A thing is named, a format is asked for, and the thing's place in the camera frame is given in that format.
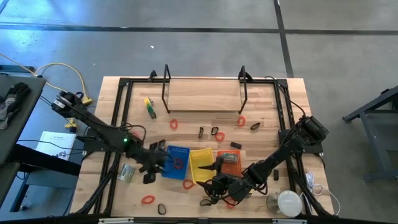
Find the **dark table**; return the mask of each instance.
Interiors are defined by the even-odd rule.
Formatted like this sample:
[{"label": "dark table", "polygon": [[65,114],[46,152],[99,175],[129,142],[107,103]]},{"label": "dark table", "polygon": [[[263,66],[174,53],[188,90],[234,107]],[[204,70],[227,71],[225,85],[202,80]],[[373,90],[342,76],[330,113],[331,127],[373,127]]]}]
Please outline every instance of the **dark table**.
[{"label": "dark table", "polygon": [[16,201],[11,211],[18,211],[24,195],[29,185],[26,184],[29,173],[33,171],[54,170],[64,174],[78,176],[80,165],[64,161],[57,157],[38,152],[29,147],[17,144],[19,136],[25,127],[30,114],[32,113],[39,96],[45,85],[42,78],[15,77],[0,75],[0,95],[5,96],[11,86],[16,83],[24,82],[31,89],[30,94],[24,100],[20,111],[11,121],[7,129],[0,130],[0,206],[2,205],[9,188],[18,171],[28,173],[22,183],[22,187],[18,193]]}]

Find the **wooden tabletop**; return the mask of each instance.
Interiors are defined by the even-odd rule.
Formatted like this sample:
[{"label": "wooden tabletop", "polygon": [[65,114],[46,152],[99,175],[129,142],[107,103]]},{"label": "wooden tabletop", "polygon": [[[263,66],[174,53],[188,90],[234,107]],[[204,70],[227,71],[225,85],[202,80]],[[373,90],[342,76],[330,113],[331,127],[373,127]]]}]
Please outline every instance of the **wooden tabletop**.
[{"label": "wooden tabletop", "polygon": [[[110,124],[112,118],[119,78],[120,77],[104,77],[98,97],[95,115],[108,124]],[[311,115],[303,79],[288,78],[287,82],[289,84],[291,100],[300,105],[307,115]],[[239,117],[238,112],[173,111],[168,114],[163,105],[161,94],[161,83],[135,83],[132,88],[127,121],[128,123],[140,124],[146,127],[147,137],[145,147],[148,147],[150,143],[165,139],[167,144],[185,146],[189,147],[191,150],[210,147],[213,149],[213,153],[216,154],[219,150],[231,149],[229,144],[231,141],[234,141],[243,145],[241,149],[241,162],[242,168],[245,169],[253,162],[265,159],[272,154],[279,145],[277,132],[280,127],[273,85],[248,84],[248,102],[242,112],[242,115],[246,117],[246,125],[243,127],[236,125],[236,120]],[[125,95],[126,91],[123,92],[122,102],[124,102],[123,99]],[[157,115],[156,119],[151,119],[146,110],[144,98],[148,96],[155,103],[154,110]],[[241,87],[241,96],[244,96],[243,87]],[[282,100],[282,106],[286,117],[287,113],[284,100]],[[121,103],[121,108],[119,110],[118,125],[120,124],[122,111],[123,103]],[[294,118],[297,121],[302,113],[294,105],[293,111]],[[169,122],[171,119],[178,120],[178,129],[170,129]],[[251,131],[250,126],[257,122],[260,122],[260,128]],[[289,122],[286,119],[285,123],[286,126],[289,127]],[[225,133],[226,136],[223,142],[217,142],[214,136],[210,134],[212,126],[218,126],[220,131]],[[204,127],[205,131],[203,137],[198,139],[200,127]],[[139,133],[142,137],[142,130],[137,128],[134,129],[134,131]],[[81,208],[98,186],[103,157],[103,152],[96,152],[92,153],[92,155],[83,161],[75,194],[73,196],[71,212],[75,212]],[[134,160],[122,157],[119,172],[123,164],[140,167]],[[317,184],[322,184],[322,186],[327,189],[328,183],[320,158],[312,154],[304,154],[303,164],[306,172],[312,171],[314,173],[315,182]],[[274,181],[272,176],[268,178],[269,194],[289,189],[286,164],[280,164],[277,169],[279,169],[279,180]],[[223,201],[211,207],[201,207],[199,206],[199,202],[203,198],[206,198],[206,194],[200,186],[196,185],[190,190],[185,190],[181,180],[163,178],[160,174],[157,174],[156,182],[144,185],[142,183],[143,175],[144,174],[140,174],[136,171],[131,183],[117,180],[112,216],[161,217],[161,215],[157,213],[157,205],[162,203],[167,209],[167,213],[163,215],[163,217],[277,217],[267,208],[267,196],[261,195],[258,192],[254,192],[251,198],[243,200],[233,209],[229,209]],[[189,170],[187,171],[186,178],[191,179]],[[106,205],[108,190],[109,184],[104,190],[101,211],[103,211]],[[146,195],[154,195],[155,202],[150,205],[141,204],[141,199]],[[316,198],[328,212],[333,213],[331,199],[327,192],[321,196],[316,196]]]}]

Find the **gray concrete floor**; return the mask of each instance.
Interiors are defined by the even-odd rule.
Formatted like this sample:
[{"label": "gray concrete floor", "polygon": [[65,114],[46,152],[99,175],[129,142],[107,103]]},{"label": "gray concrete floor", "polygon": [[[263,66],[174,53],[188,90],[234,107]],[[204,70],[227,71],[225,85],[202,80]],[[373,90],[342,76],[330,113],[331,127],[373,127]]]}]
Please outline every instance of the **gray concrete floor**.
[{"label": "gray concrete floor", "polygon": [[[393,0],[280,0],[280,6],[288,29],[398,29],[398,4]],[[277,28],[272,0],[10,0],[0,23]],[[165,63],[176,76],[234,76],[241,65],[256,77],[287,76],[279,34],[0,30],[0,37],[0,52],[20,63],[73,65],[95,100],[103,76],[160,73]],[[294,76],[304,78],[312,112],[330,130],[323,144],[326,174],[330,190],[341,202],[340,216],[397,222],[397,183],[363,182],[363,174],[375,169],[369,144],[360,122],[345,124],[341,119],[397,85],[397,36],[287,35],[287,43]],[[9,62],[0,58],[0,64]],[[44,76],[70,91],[81,90],[67,68],[49,68]],[[43,92],[50,100],[56,94],[47,86]],[[21,138],[65,131],[64,121],[39,102]],[[24,200],[30,209],[9,213],[20,184],[14,181],[0,220],[62,215],[72,194],[32,187]]]}]

